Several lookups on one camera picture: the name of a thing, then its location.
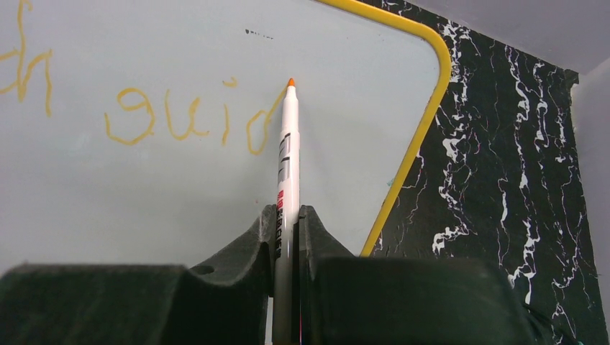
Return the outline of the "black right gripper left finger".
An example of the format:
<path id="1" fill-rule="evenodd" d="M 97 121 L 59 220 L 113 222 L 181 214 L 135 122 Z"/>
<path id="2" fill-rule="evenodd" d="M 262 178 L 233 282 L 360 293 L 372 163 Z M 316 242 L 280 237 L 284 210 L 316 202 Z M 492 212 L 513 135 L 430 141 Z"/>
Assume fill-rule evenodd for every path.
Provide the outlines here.
<path id="1" fill-rule="evenodd" d="M 271 293 L 266 206 L 203 262 L 22 264 L 1 278 L 3 344 L 263 344 Z"/>

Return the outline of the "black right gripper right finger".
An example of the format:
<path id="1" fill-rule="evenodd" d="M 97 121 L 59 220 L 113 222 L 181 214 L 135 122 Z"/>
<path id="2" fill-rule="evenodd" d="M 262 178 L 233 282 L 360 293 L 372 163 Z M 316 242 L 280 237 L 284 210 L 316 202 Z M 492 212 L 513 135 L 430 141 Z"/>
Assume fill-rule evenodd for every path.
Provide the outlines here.
<path id="1" fill-rule="evenodd" d="M 299 211 L 303 344 L 532 344 L 506 276 L 477 259 L 357 257 Z"/>

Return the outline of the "white orange marker pen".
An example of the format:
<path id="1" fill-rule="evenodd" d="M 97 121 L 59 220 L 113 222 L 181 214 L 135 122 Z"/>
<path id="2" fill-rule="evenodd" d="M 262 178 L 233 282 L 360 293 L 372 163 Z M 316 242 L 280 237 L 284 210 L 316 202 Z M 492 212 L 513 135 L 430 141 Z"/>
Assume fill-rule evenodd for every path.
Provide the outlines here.
<path id="1" fill-rule="evenodd" d="M 274 296 L 272 342 L 299 342 L 298 238 L 299 218 L 299 100 L 296 84 L 290 79 L 281 112 L 278 153 L 278 194 L 276 198 L 276 238 L 274 250 Z"/>

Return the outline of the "yellow framed whiteboard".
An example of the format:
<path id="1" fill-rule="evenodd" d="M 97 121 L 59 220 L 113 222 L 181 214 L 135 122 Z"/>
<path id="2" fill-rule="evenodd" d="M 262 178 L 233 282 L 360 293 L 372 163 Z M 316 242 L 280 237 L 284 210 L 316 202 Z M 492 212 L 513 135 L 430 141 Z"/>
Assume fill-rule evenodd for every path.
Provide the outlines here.
<path id="1" fill-rule="evenodd" d="M 3 1 L 1 277 L 216 254 L 276 204 L 291 78 L 301 202 L 359 254 L 445 92 L 438 39 L 358 1 Z"/>

